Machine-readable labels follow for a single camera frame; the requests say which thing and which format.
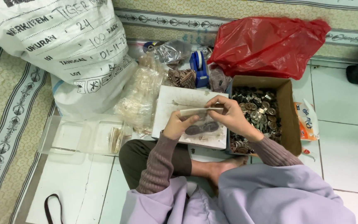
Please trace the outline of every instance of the clear plastic container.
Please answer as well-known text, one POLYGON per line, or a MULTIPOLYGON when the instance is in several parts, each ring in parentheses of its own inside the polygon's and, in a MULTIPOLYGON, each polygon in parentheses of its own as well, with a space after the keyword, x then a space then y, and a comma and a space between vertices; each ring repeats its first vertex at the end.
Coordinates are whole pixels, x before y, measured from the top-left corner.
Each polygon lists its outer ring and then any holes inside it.
POLYGON ((132 127, 121 116, 99 114, 87 120, 65 120, 50 116, 42 133, 38 152, 74 155, 75 152, 117 155, 132 127))

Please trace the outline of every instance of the leather strap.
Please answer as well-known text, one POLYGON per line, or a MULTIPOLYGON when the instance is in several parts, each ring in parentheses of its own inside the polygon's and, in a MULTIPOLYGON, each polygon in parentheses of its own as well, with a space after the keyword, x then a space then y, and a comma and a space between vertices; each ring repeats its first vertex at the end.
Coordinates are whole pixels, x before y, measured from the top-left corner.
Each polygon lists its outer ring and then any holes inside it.
POLYGON ((57 194, 51 194, 50 196, 45 199, 44 208, 45 208, 45 215, 47 216, 47 220, 49 224, 53 224, 51 213, 49 212, 48 200, 50 197, 56 197, 60 204, 60 221, 63 224, 63 210, 62 210, 62 203, 60 202, 59 196, 57 194))

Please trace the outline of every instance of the white sack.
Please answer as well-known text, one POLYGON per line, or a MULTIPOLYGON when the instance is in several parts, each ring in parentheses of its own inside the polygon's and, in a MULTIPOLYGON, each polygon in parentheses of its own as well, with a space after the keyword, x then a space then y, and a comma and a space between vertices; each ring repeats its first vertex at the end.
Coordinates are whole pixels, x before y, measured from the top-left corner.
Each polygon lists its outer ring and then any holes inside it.
POLYGON ((63 115, 113 107, 136 67, 111 0, 0 0, 0 46, 53 74, 63 115))

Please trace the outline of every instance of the lavender garment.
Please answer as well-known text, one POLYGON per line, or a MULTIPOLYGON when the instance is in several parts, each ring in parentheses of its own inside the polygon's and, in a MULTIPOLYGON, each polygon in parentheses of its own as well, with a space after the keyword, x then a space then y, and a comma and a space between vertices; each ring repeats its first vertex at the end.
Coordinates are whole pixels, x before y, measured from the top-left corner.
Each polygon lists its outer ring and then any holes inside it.
POLYGON ((354 224, 332 187, 304 165, 262 163, 228 170, 219 178, 219 198, 197 188, 186 199, 185 177, 161 192, 127 192, 121 223, 128 224, 354 224))

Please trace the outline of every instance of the brown knit sleeve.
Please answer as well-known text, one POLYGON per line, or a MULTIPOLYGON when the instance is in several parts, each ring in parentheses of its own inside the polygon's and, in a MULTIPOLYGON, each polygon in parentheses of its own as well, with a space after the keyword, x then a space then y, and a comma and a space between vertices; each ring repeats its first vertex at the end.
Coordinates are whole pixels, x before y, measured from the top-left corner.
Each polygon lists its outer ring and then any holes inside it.
POLYGON ((154 194, 169 187, 173 172, 172 154, 179 139, 172 140, 160 133, 156 146, 147 159, 147 169, 142 171, 137 192, 154 194))
POLYGON ((255 150, 259 158, 261 158, 262 162, 266 165, 272 167, 285 167, 303 164, 282 145, 269 138, 264 137, 258 142, 250 142, 249 146, 255 150))

